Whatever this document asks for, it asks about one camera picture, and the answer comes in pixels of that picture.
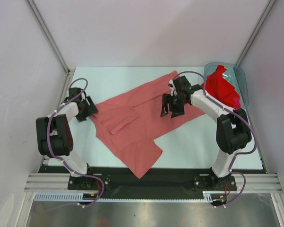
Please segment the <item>salmon pink t shirt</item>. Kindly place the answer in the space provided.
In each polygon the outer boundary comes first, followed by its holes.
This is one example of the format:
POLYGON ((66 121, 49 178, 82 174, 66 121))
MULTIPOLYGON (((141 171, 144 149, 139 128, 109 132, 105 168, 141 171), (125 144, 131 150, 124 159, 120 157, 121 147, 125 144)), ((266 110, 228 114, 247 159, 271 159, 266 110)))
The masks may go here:
POLYGON ((160 116, 162 96, 170 93, 168 83, 176 75, 173 71, 99 103, 98 113, 91 116, 96 137, 139 179, 163 152, 156 138, 204 115, 199 108, 185 105, 183 116, 160 116))

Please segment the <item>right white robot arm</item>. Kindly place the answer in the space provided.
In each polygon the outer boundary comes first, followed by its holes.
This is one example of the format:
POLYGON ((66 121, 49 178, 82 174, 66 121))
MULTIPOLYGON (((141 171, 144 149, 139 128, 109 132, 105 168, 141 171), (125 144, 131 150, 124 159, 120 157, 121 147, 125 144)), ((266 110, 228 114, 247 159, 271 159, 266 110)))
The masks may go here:
POLYGON ((185 114, 186 104, 199 108, 216 123, 216 143, 219 153, 209 177, 209 185, 219 190, 231 174, 235 157, 251 141, 251 126, 244 109, 231 110, 205 91, 205 86, 191 85, 185 76, 169 81, 169 94, 162 95, 161 117, 171 112, 171 118, 185 114))

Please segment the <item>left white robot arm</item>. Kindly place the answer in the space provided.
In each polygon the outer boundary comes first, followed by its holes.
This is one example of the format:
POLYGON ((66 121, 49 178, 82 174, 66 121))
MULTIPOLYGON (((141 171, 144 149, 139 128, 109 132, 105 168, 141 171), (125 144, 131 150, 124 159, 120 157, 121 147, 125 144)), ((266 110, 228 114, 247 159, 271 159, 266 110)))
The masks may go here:
POLYGON ((73 150, 74 141, 69 122, 76 118, 78 122, 87 120, 97 114, 91 97, 79 88, 69 88, 68 96, 53 114, 36 119, 38 151, 42 156, 58 160, 70 172, 79 177, 79 184, 90 189, 94 186, 95 177, 88 173, 89 165, 73 150))

